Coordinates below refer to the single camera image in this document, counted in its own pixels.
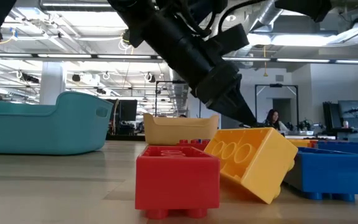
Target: doorway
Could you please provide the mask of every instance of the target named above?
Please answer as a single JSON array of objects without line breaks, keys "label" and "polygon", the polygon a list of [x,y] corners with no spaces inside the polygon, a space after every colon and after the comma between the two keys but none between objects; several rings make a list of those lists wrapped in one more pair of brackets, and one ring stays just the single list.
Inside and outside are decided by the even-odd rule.
[{"label": "doorway", "polygon": [[273,99],[273,108],[278,111],[282,123],[292,121],[291,99]]}]

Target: long dark hair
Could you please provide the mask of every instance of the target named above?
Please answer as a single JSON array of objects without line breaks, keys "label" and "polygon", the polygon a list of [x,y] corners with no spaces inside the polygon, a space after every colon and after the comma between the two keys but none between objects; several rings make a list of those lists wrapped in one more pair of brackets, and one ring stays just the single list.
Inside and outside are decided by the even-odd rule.
[{"label": "long dark hair", "polygon": [[279,123],[280,116],[277,118],[276,122],[273,123],[273,115],[275,112],[277,112],[277,114],[278,114],[278,111],[275,109],[271,109],[270,111],[268,111],[265,123],[268,126],[271,126],[277,130],[280,130],[280,123]]}]

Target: woman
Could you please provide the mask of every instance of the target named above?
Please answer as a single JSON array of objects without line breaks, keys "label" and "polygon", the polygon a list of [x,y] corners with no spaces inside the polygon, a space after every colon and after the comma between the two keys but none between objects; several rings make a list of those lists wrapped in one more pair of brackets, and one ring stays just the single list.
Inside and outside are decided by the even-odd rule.
[{"label": "woman", "polygon": [[277,131],[289,131],[288,128],[280,121],[278,117],[278,111],[271,109],[266,117],[265,125],[268,127],[273,127]]}]

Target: gray floor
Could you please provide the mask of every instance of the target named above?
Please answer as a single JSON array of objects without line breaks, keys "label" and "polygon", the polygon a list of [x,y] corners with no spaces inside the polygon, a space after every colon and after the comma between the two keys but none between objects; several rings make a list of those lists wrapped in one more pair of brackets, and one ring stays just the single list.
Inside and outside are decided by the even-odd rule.
[{"label": "gray floor", "polygon": [[207,218],[148,220],[134,209],[135,160],[143,142],[110,141],[79,156],[0,155],[0,223],[358,223],[356,203],[312,201],[282,187],[271,205],[221,187]]}]

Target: teal plastic tub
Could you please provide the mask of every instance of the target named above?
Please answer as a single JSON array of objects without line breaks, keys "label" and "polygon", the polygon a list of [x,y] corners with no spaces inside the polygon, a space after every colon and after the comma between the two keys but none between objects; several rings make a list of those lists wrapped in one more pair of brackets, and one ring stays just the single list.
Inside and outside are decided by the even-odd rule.
[{"label": "teal plastic tub", "polygon": [[72,155],[103,147],[112,103],[77,92],[56,105],[0,101],[0,153]]}]

